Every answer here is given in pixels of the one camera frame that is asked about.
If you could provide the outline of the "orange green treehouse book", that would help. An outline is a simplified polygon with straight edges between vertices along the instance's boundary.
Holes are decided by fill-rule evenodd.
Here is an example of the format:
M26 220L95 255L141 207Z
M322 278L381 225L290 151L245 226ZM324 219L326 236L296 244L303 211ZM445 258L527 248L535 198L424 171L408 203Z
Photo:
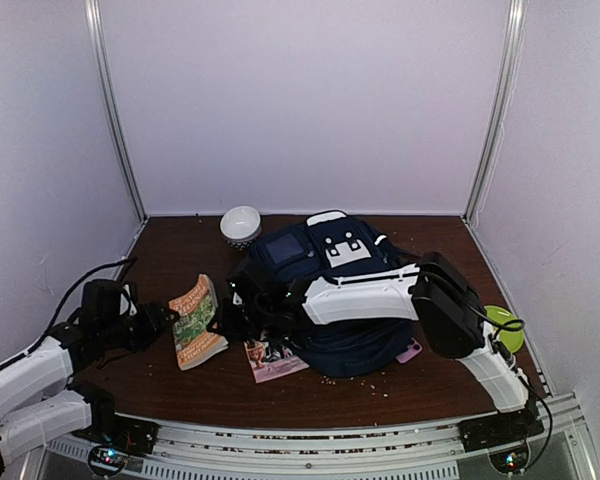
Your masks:
M168 306L179 314L172 333L181 371L195 368L228 349L228 341L223 336L207 330L218 308L215 287L208 275L200 274L195 286L170 300Z

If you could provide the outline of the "navy blue student backpack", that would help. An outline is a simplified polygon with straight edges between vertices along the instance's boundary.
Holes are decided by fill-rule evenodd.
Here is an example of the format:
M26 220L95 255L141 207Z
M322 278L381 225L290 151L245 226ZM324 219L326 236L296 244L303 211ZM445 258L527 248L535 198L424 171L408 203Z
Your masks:
M328 377L361 376L414 338L409 290L420 267L405 254L369 223L325 211L255 241L227 284L260 337L288 338Z

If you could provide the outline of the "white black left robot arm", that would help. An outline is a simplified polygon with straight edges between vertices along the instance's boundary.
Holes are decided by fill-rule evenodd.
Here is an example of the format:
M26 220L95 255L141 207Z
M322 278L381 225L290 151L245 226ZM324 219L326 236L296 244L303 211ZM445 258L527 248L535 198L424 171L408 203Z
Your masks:
M104 360L147 350L180 318L167 304L140 304L133 283L93 280L79 307L33 345L0 364L0 477L23 454L68 433L107 448L104 464L122 468L136 444L108 391L74 377Z

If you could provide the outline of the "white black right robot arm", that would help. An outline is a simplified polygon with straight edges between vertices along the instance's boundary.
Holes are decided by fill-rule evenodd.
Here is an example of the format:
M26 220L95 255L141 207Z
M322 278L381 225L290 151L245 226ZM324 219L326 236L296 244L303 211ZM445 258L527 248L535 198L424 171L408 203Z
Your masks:
M228 275L230 295L207 329L229 341L286 344L330 377L365 375L406 352L418 324L429 348L460 362L490 396L492 430L510 442L538 424L536 393L475 288L440 253L402 265L275 268L247 258Z

